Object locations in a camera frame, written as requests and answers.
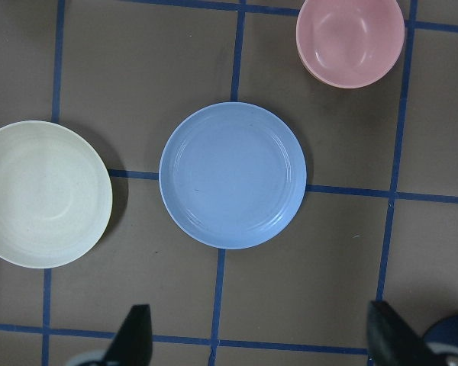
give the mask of pink cup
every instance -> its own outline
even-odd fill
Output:
[[[396,0],[306,0],[297,20],[298,54],[307,70],[339,88],[382,78],[404,44]]]

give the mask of round dish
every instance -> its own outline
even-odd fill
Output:
[[[359,88],[395,65],[404,34],[396,0],[306,0],[296,38],[302,63],[315,78]]]
[[[160,162],[166,209],[194,239],[222,249],[256,246],[295,216],[305,159],[292,131],[246,103],[220,103],[184,120]]]
[[[38,120],[0,129],[0,257],[52,268],[84,255],[112,207],[107,169],[65,127]]]

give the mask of blue plate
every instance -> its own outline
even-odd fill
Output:
[[[242,249],[282,231],[306,182],[302,149],[276,115],[220,103],[173,132],[160,163],[160,189],[180,228],[209,246]]]

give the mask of tiled floor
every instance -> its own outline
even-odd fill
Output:
[[[457,312],[458,0],[399,4],[397,65],[341,90],[299,61],[301,0],[0,0],[0,126],[76,131],[114,189],[81,259],[0,259],[0,366],[105,348],[134,303],[152,306],[155,366],[365,366],[367,301],[418,332]],[[219,101],[279,115],[308,166],[295,219],[237,252],[184,234],[156,181],[176,126]]]

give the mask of white plate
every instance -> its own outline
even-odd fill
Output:
[[[306,182],[302,149],[274,114],[220,103],[183,121],[163,150],[160,189],[182,230],[223,249],[256,246],[295,216]]]
[[[97,152],[57,124],[0,129],[0,257],[52,268],[84,255],[107,226],[112,190]]]

